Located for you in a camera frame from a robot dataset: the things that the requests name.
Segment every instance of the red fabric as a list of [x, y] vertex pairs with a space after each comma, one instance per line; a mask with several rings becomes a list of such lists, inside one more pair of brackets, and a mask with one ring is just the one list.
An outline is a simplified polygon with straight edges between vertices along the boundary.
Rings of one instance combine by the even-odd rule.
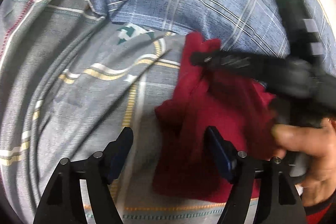
[[323, 218], [323, 216], [326, 214], [326, 212], [329, 210], [330, 205], [327, 208], [323, 209], [322, 211], [319, 211], [318, 213], [307, 216], [308, 224], [318, 224]]
[[[203, 145], [207, 126], [216, 126], [237, 150], [259, 159], [271, 157], [275, 144], [269, 132], [272, 118], [267, 106], [274, 95], [252, 79], [205, 71], [189, 61], [193, 52], [213, 51], [220, 44], [219, 39], [203, 42], [201, 34], [188, 34], [173, 97], [155, 109], [163, 136], [152, 183], [159, 194], [227, 201], [231, 185], [219, 177]], [[256, 197], [257, 185], [252, 195]]]

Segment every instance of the black cuff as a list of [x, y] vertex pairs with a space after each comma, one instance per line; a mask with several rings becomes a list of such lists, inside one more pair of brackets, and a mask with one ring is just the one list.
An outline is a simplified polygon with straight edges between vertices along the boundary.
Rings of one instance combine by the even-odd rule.
[[315, 204], [313, 206], [309, 206], [309, 207], [304, 207], [304, 210], [306, 212], [306, 215], [313, 215], [315, 213], [318, 213], [322, 210], [324, 210], [325, 208], [327, 208], [332, 202], [335, 201], [335, 197], [336, 197], [336, 190], [335, 192], [330, 196], [330, 198], [328, 198], [325, 201], [322, 201], [321, 203]]

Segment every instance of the red stitched stripe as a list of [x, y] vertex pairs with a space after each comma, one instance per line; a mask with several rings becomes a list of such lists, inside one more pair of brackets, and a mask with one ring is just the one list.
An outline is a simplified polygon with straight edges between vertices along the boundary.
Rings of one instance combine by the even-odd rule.
[[6, 35], [4, 36], [4, 40], [3, 40], [3, 43], [2, 43], [2, 47], [1, 47], [1, 50], [0, 50], [0, 60], [2, 59], [2, 56], [3, 56], [3, 52], [5, 50], [5, 47], [6, 47], [6, 44], [7, 44], [7, 39], [8, 39], [8, 36], [9, 34], [15, 29], [15, 27], [18, 26], [18, 24], [21, 22], [21, 20], [23, 19], [24, 15], [26, 14], [28, 8], [30, 7], [30, 5], [34, 2], [34, 0], [29, 0], [26, 5], [25, 5], [25, 8], [23, 9], [23, 11], [21, 12], [19, 18], [17, 19], [17, 21], [14, 23], [14, 25], [12, 27], [10, 27], [8, 29], [8, 31], [6, 32]]

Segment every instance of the metal bolt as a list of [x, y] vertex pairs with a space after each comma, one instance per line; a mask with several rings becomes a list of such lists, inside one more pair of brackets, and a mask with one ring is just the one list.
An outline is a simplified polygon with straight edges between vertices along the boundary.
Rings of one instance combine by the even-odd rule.
[[272, 160], [273, 160], [276, 164], [281, 163], [281, 159], [280, 159], [279, 157], [273, 157]]
[[59, 163], [62, 164], [62, 165], [67, 164], [68, 162], [69, 162], [68, 158], [63, 158], [59, 161]]
[[247, 153], [245, 151], [238, 151], [238, 156], [241, 158], [245, 158], [247, 156]]
[[93, 153], [93, 156], [94, 156], [96, 159], [98, 159], [98, 158], [100, 158], [101, 156], [103, 156], [103, 152], [101, 152], [101, 151], [97, 151], [97, 152]]
[[211, 60], [211, 56], [207, 57], [206, 59], [204, 59], [204, 63], [207, 63]]

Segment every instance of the red sleeve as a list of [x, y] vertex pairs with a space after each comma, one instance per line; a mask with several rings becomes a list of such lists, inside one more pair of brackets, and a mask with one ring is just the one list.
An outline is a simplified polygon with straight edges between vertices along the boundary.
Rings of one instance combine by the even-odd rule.
[[321, 219], [323, 218], [323, 216], [325, 215], [325, 213], [328, 211], [328, 209], [330, 208], [330, 205], [327, 207], [327, 208], [324, 208], [323, 210], [317, 212], [317, 213], [314, 213], [312, 215], [308, 215], [307, 216], [307, 222], [308, 224], [318, 224]]

